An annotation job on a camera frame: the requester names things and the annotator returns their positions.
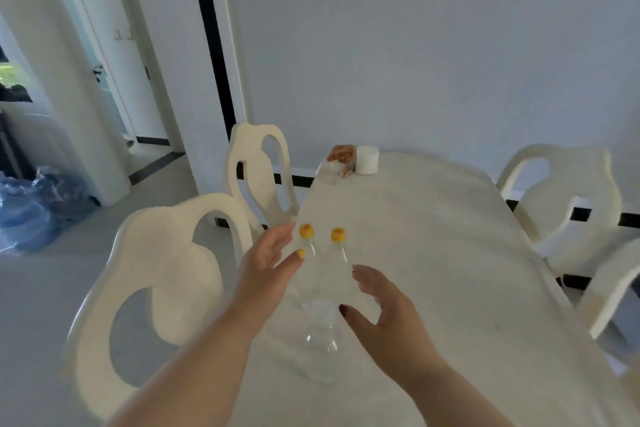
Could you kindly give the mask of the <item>clear bag of orange snacks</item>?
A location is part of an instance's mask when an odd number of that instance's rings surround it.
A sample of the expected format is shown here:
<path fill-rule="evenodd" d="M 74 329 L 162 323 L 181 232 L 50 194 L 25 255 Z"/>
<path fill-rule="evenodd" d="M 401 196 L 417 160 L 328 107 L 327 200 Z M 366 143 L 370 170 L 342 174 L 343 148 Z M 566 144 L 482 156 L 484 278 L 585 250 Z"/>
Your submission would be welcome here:
<path fill-rule="evenodd" d="M 355 172 L 357 146 L 353 144 L 335 145 L 316 171 L 316 178 L 337 185 Z"/>

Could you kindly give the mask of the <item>clear bottle with yellow cap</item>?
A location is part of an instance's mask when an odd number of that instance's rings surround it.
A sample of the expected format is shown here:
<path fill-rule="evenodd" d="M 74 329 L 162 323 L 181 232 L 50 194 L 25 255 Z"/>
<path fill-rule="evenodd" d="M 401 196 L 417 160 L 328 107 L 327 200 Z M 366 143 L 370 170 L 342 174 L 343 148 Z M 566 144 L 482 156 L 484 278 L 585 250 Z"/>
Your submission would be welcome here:
<path fill-rule="evenodd" d="M 369 312 L 367 296 L 361 292 L 353 279 L 351 253 L 346 241 L 346 230 L 337 227 L 330 232 L 330 243 L 321 255 L 319 272 L 319 296 L 331 302 L 334 307 L 340 304 L 353 306 L 363 314 Z"/>
<path fill-rule="evenodd" d="M 315 302 L 323 297 L 321 283 L 323 250 L 311 224 L 300 225 L 299 235 L 300 238 L 295 247 L 305 252 L 305 259 L 293 280 L 300 307 L 304 312 L 310 312 Z"/>

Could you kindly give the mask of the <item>person's left forearm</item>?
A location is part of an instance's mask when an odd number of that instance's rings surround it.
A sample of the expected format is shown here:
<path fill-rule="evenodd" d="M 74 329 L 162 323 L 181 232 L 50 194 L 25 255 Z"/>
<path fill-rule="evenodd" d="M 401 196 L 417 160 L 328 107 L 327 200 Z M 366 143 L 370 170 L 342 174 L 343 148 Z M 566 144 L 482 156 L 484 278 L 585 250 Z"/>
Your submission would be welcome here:
<path fill-rule="evenodd" d="M 264 323 L 225 312 L 182 348 L 104 427 L 227 427 Z"/>

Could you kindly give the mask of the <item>clear uncapped plastic bottle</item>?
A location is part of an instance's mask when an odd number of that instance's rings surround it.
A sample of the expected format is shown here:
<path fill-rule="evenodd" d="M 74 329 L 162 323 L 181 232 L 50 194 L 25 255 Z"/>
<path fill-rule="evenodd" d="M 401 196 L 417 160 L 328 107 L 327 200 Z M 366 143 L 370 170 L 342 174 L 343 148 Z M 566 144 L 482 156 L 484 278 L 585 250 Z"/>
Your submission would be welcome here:
<path fill-rule="evenodd" d="M 305 307 L 301 345 L 294 363 L 307 379 L 332 385 L 340 367 L 342 349 L 337 329 L 337 305 L 314 299 Z"/>

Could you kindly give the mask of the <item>blue plastic bag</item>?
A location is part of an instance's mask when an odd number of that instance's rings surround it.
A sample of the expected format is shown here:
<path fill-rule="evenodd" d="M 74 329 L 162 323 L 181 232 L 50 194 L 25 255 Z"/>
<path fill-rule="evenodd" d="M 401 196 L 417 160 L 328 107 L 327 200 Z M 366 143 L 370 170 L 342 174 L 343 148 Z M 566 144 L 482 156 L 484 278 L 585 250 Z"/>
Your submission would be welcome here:
<path fill-rule="evenodd" d="M 34 180 L 0 174 L 0 255 L 36 252 L 99 207 L 81 179 L 53 167 Z"/>

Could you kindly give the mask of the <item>person's left hand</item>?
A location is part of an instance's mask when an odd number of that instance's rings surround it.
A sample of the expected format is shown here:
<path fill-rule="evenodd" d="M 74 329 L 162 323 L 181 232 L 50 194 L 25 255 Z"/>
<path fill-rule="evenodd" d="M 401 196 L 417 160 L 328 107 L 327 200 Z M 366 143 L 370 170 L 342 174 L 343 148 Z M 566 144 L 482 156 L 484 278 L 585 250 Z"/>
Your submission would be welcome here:
<path fill-rule="evenodd" d="M 241 262 L 228 310 L 238 319 L 243 334 L 251 339 L 258 335 L 284 297 L 288 285 L 276 284 L 274 268 L 287 257 L 283 249 L 292 243 L 295 228 L 295 222 L 288 222 L 267 229 Z"/>

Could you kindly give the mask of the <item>white door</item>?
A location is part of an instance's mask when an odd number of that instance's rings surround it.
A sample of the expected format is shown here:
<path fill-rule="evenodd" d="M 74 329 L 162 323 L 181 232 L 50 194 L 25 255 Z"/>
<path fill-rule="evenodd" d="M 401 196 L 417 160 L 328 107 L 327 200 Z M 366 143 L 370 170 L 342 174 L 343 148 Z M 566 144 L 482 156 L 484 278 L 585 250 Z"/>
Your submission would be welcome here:
<path fill-rule="evenodd" d="M 142 144 L 170 146 L 124 0 L 62 1 L 91 68 L 102 64 L 106 71 L 107 86 L 92 74 L 116 130 Z"/>

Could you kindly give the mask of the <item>cream white dining chair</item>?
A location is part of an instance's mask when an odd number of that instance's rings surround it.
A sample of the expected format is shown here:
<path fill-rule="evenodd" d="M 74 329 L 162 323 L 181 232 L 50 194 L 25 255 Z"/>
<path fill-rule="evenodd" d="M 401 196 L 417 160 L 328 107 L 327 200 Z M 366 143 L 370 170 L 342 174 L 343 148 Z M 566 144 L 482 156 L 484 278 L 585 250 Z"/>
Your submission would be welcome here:
<path fill-rule="evenodd" d="M 564 229 L 579 198 L 589 200 L 591 212 L 582 231 L 546 258 L 550 269 L 569 273 L 599 252 L 618 226 L 622 198 L 612 174 L 611 154 L 596 146 L 526 146 L 500 173 L 496 186 L 503 198 L 508 197 L 524 167 L 539 158 L 548 163 L 548 175 L 524 191 L 513 212 L 536 245 Z"/>
<path fill-rule="evenodd" d="M 278 143 L 278 162 L 281 184 L 290 201 L 288 209 L 282 208 L 277 192 L 273 165 L 267 153 L 262 149 L 266 137 L 274 138 Z M 266 218 L 268 227 L 292 221 L 299 213 L 300 205 L 294 190 L 289 148 L 282 131 L 273 124 L 237 123 L 232 128 L 230 148 L 225 164 L 227 193 L 241 204 L 249 221 L 252 237 L 258 238 L 264 227 L 261 220 L 252 211 L 245 200 L 237 166 L 242 165 L 243 180 L 251 197 Z"/>
<path fill-rule="evenodd" d="M 598 267 L 575 310 L 595 340 L 613 323 L 630 349 L 627 372 L 640 369 L 640 237 Z"/>
<path fill-rule="evenodd" d="M 117 231 L 109 259 L 76 313 L 65 343 L 63 370 L 79 400 L 106 421 L 138 390 L 111 360 L 110 334 L 120 307 L 147 290 L 151 324 L 160 339 L 187 344 L 221 303 L 224 288 L 212 251 L 193 242 L 198 223 L 222 215 L 232 231 L 236 264 L 253 244 L 245 206 L 225 193 L 132 213 Z"/>

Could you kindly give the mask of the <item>white tissue roll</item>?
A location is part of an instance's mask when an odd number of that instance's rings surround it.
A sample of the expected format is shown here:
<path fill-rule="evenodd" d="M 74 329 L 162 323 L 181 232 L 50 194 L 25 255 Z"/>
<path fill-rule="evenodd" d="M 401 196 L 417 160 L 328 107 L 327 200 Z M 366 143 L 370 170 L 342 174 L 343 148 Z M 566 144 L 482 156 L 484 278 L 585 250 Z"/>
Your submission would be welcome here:
<path fill-rule="evenodd" d="M 371 145 L 356 147 L 355 172 L 359 175 L 373 175 L 378 172 L 380 149 Z"/>

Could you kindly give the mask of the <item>person's right hand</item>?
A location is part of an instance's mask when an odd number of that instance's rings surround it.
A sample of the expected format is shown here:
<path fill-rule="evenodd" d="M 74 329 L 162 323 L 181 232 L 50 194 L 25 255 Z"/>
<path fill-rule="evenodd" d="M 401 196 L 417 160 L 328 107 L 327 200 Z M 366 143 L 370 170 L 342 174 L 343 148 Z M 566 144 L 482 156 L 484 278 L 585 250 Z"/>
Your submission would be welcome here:
<path fill-rule="evenodd" d="M 354 265 L 353 279 L 361 292 L 380 306 L 378 321 L 373 323 L 378 329 L 376 338 L 360 343 L 384 374 L 397 383 L 413 364 L 428 357 L 441 357 L 412 300 L 382 272 Z"/>

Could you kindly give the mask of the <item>person's right forearm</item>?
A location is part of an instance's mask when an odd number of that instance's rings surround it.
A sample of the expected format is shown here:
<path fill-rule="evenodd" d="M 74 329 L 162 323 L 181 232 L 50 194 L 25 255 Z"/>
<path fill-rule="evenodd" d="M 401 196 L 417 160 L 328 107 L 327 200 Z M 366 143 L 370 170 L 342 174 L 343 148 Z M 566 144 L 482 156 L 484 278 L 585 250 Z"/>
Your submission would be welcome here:
<path fill-rule="evenodd" d="M 412 398 L 426 427 L 515 427 L 441 357 L 413 364 L 397 383 Z"/>

